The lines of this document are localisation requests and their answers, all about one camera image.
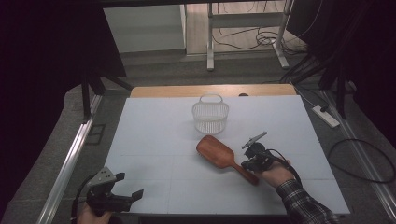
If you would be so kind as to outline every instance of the hairbrush handle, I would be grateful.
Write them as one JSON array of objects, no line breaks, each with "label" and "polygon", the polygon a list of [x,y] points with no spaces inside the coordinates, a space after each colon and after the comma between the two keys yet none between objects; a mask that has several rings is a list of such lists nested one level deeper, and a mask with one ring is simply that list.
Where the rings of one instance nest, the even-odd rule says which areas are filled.
[{"label": "hairbrush handle", "polygon": [[239,172],[239,174],[241,174],[248,182],[250,182],[250,184],[252,185],[258,185],[259,184],[259,178],[257,176],[255,176],[253,173],[245,170],[244,168],[242,168],[242,166],[238,165],[238,164],[234,164],[233,168]]}]

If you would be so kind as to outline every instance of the white basket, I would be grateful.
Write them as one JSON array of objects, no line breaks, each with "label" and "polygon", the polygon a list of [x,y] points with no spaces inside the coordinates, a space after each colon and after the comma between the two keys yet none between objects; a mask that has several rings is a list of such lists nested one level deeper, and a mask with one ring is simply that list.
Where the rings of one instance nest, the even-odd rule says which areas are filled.
[{"label": "white basket", "polygon": [[[219,102],[203,102],[204,96],[218,96]],[[207,93],[201,96],[199,102],[192,107],[192,115],[196,130],[205,134],[220,133],[225,128],[229,107],[223,103],[217,93]]]}]

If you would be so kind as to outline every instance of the wooden hairbrush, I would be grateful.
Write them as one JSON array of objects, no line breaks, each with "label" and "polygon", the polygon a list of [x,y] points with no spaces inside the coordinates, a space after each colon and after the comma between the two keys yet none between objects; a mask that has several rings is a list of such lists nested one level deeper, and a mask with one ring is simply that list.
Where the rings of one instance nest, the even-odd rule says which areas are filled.
[{"label": "wooden hairbrush", "polygon": [[233,151],[214,136],[203,137],[197,145],[197,151],[218,168],[223,169],[231,166],[252,185],[259,184],[259,178],[236,164]]}]

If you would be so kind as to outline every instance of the human hand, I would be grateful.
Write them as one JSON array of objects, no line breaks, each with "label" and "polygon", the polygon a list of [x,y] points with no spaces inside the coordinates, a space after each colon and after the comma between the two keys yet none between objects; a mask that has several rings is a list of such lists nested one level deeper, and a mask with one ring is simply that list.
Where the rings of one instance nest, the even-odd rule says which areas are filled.
[{"label": "human hand", "polygon": [[274,188],[279,187],[279,185],[285,183],[290,179],[294,179],[294,175],[286,169],[284,165],[282,165],[278,161],[274,161],[274,163],[270,166],[270,168],[262,173],[256,173],[258,177],[263,178],[269,185]]},{"label": "human hand", "polygon": [[104,212],[101,217],[97,217],[87,203],[84,203],[77,224],[107,224],[111,218],[111,212]]}]

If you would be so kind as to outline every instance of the metal stand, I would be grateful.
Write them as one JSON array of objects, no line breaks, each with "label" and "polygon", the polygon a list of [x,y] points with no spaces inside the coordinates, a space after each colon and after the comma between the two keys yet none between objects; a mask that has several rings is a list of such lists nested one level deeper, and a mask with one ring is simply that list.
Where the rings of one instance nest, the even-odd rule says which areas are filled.
[{"label": "metal stand", "polygon": [[91,117],[91,108],[90,108],[90,91],[89,87],[91,86],[93,92],[96,95],[105,94],[106,87],[103,84],[100,77],[105,77],[108,80],[118,84],[123,87],[127,91],[131,91],[134,87],[129,85],[128,83],[120,80],[117,77],[110,76],[109,74],[96,70],[91,73],[83,73],[81,76],[81,88],[82,88],[82,105],[84,108],[84,119],[82,121],[83,124],[86,124]]},{"label": "metal stand", "polygon": [[283,69],[289,69],[288,61],[283,55],[281,49],[281,41],[286,30],[289,14],[291,10],[292,0],[285,5],[283,12],[271,13],[249,13],[249,14],[225,14],[214,15],[212,12],[212,3],[207,4],[208,11],[208,37],[207,37],[207,70],[215,69],[214,63],[214,46],[213,46],[213,28],[240,28],[240,27],[274,27],[279,26],[276,36],[276,42],[273,44],[276,56],[279,59]]}]

